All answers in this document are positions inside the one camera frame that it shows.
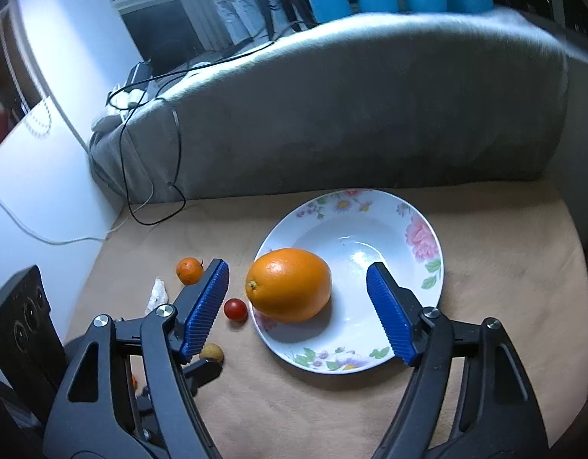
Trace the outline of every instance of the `green leaf pattern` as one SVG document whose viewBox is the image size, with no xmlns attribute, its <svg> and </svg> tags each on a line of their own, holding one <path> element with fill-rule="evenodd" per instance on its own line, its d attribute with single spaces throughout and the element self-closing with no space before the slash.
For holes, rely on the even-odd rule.
<svg viewBox="0 0 588 459">
<path fill-rule="evenodd" d="M 423 280 L 423 282 L 421 283 L 422 290 L 429 290 L 434 285 L 436 285 L 438 278 L 441 275 L 441 266 L 442 263 L 440 259 L 434 259 L 425 264 L 425 269 L 427 270 L 427 272 L 436 274 L 434 274 L 434 276 L 429 276 Z"/>
<path fill-rule="evenodd" d="M 318 371 L 326 369 L 328 371 L 351 371 L 352 369 L 374 364 L 375 361 L 387 357 L 390 347 L 374 349 L 368 357 L 356 354 L 354 350 L 348 351 L 345 347 L 338 347 L 334 352 L 326 350 L 316 352 L 307 347 L 303 348 L 302 351 L 304 352 L 303 354 L 291 353 L 287 357 L 299 366 Z"/>
</svg>

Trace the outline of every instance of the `white plate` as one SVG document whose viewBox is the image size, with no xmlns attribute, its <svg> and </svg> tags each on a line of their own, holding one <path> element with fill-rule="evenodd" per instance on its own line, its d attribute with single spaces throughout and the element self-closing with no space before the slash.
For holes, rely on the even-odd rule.
<svg viewBox="0 0 588 459">
<path fill-rule="evenodd" d="M 422 306 L 437 306 L 443 252 L 425 217 L 403 199 L 378 190 L 344 190 L 290 212 L 262 243 L 256 259 L 279 248 L 303 248 L 324 259 L 332 296 L 312 319 L 284 324 L 253 309 L 262 340 L 283 360 L 307 371 L 363 371 L 394 357 L 370 298 L 366 270 L 383 262 Z"/>
</svg>

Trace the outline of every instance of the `navel orange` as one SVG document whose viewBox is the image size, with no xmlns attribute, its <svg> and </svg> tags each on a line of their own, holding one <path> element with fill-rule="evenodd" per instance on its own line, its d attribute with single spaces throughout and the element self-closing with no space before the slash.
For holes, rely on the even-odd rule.
<svg viewBox="0 0 588 459">
<path fill-rule="evenodd" d="M 198 262 L 194 257 L 181 259 L 177 264 L 177 277 L 186 286 L 198 283 L 203 273 L 202 262 Z"/>
<path fill-rule="evenodd" d="M 298 248 L 268 252 L 256 260 L 245 281 L 252 305 L 280 322 L 301 322 L 330 300 L 330 268 L 317 255 Z"/>
</svg>

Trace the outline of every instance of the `gray cushion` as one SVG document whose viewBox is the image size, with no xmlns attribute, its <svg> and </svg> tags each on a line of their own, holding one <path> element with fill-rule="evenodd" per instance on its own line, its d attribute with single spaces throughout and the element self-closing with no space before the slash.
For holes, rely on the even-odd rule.
<svg viewBox="0 0 588 459">
<path fill-rule="evenodd" d="M 169 104 L 140 109 L 122 140 L 130 199 L 146 200 L 148 177 L 152 201 L 179 199 L 170 105 L 176 184 L 204 198 L 535 179 L 559 142 L 566 92 L 561 45 L 517 14 L 354 16 L 186 78 Z M 96 133 L 91 154 L 121 194 L 120 130 Z"/>
</svg>

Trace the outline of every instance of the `beige tablecloth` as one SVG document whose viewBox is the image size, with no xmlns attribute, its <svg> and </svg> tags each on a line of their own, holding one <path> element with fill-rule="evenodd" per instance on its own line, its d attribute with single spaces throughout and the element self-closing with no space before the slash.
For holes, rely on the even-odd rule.
<svg viewBox="0 0 588 459">
<path fill-rule="evenodd" d="M 479 323 L 499 318 L 528 371 L 555 442 L 588 393 L 588 281 L 576 230 L 547 182 L 483 183 L 399 190 L 435 228 L 445 256 L 440 308 Z M 155 277 L 173 300 L 174 267 L 186 256 L 227 261 L 228 297 L 243 297 L 244 277 L 264 237 L 318 192 L 190 202 L 148 228 L 128 220 L 106 241 L 83 291 L 69 337 L 106 312 L 143 315 Z M 140 211 L 149 221 L 175 205 Z M 411 370 L 393 359 L 342 376 L 312 374 L 272 354 L 248 322 L 235 329 L 220 312 L 209 341 L 226 354 L 222 376 L 200 390 L 197 405 L 224 458 L 370 457 L 396 412 Z M 143 381 L 139 358 L 133 371 Z M 433 443 L 445 440 L 455 411 L 461 361 L 451 380 Z"/>
</svg>

